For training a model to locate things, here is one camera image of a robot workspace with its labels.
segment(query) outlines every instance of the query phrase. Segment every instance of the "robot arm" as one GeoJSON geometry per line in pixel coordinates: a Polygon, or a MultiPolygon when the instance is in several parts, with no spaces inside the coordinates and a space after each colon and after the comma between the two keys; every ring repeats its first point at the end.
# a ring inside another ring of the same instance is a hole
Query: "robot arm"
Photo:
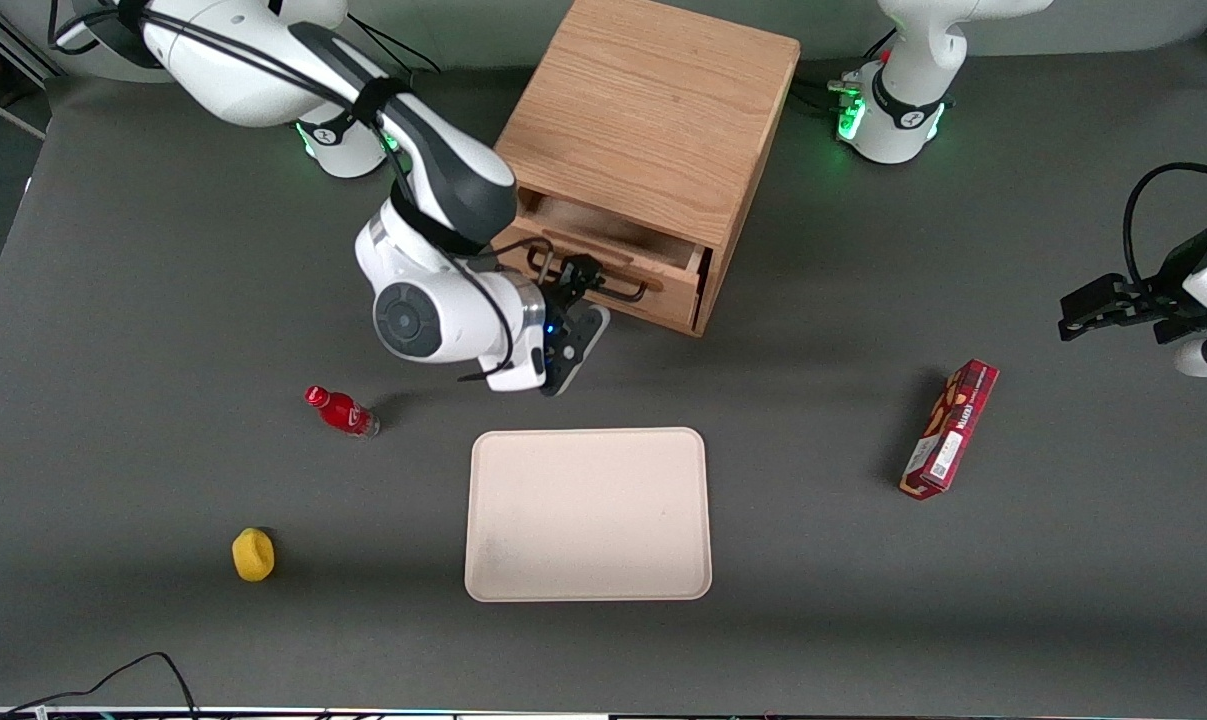
{"type": "MultiPolygon", "coordinates": [[[[1129,223],[1133,204],[1129,203],[1129,223]]],[[[1171,251],[1151,277],[1129,282],[1110,273],[1061,299],[1059,330],[1067,343],[1110,324],[1142,323],[1153,323],[1160,345],[1180,343],[1174,352],[1176,369],[1207,377],[1207,228],[1171,251]]]]}
{"type": "MultiPolygon", "coordinates": [[[[311,11],[336,4],[343,10],[343,0],[305,2],[311,11]]],[[[144,5],[138,29],[146,49],[216,117],[250,127],[316,121],[311,137],[320,142],[339,123],[373,137],[381,152],[389,137],[410,159],[410,174],[391,160],[398,182],[355,242],[375,292],[373,324],[389,351],[419,363],[479,361],[484,373],[476,377],[497,391],[541,387],[556,396],[567,387],[608,323],[602,308],[568,314],[602,282],[600,269],[575,259],[584,274],[565,269],[556,286],[538,287],[519,274],[467,267],[517,213],[515,176],[490,147],[323,24],[287,22],[264,0],[144,5]],[[581,292],[558,287],[581,279],[581,292]]]]}
{"type": "Polygon", "coordinates": [[[935,136],[941,98],[968,58],[960,23],[1037,13],[1053,0],[877,0],[897,40],[888,60],[869,63],[830,83],[845,111],[840,140],[865,158],[912,159],[935,136]]]}

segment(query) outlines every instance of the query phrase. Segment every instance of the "robot logo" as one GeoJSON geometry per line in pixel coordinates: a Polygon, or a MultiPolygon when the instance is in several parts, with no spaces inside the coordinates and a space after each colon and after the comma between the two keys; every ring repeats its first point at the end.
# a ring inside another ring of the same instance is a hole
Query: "robot logo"
{"type": "Polygon", "coordinates": [[[900,116],[900,123],[905,128],[917,128],[919,124],[922,123],[923,119],[926,118],[927,113],[923,113],[922,110],[910,110],[909,113],[904,113],[900,116]]]}

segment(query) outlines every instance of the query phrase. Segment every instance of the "drawer handle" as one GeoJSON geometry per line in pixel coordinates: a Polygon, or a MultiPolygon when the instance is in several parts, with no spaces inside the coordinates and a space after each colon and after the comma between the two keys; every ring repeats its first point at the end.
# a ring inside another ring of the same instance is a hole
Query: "drawer handle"
{"type": "MultiPolygon", "coordinates": [[[[549,277],[549,274],[552,274],[552,270],[549,270],[549,261],[553,261],[553,258],[554,254],[549,254],[544,265],[538,265],[536,264],[536,248],[527,248],[527,268],[531,273],[536,273],[536,277],[541,279],[540,282],[544,282],[544,279],[549,277]]],[[[554,273],[554,279],[558,279],[558,273],[554,273]]],[[[617,302],[640,302],[643,300],[643,295],[647,295],[648,293],[648,281],[639,281],[639,289],[631,293],[617,292],[614,289],[608,289],[606,286],[596,287],[594,288],[594,292],[597,292],[600,295],[611,297],[612,300],[617,302]]]]}

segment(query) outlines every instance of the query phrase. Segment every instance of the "open drawer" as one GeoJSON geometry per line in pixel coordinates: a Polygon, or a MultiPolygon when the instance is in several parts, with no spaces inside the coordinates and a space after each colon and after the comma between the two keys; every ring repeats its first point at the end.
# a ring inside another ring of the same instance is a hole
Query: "open drawer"
{"type": "MultiPolygon", "coordinates": [[[[520,191],[519,199],[519,217],[492,240],[494,250],[544,238],[554,246],[552,273],[566,256],[589,254],[604,265],[607,291],[589,293],[590,302],[680,332],[693,330],[711,250],[540,193],[520,191]]],[[[501,263],[536,279],[547,256],[544,247],[533,245],[502,254],[501,263]]]]}

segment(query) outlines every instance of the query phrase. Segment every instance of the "yellow sponge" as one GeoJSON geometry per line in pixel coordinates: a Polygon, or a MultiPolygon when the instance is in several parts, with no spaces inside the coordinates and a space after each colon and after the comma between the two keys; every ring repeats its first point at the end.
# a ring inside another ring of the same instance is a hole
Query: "yellow sponge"
{"type": "Polygon", "coordinates": [[[263,529],[246,528],[234,538],[234,570],[247,583],[261,583],[274,570],[274,543],[263,529]]]}

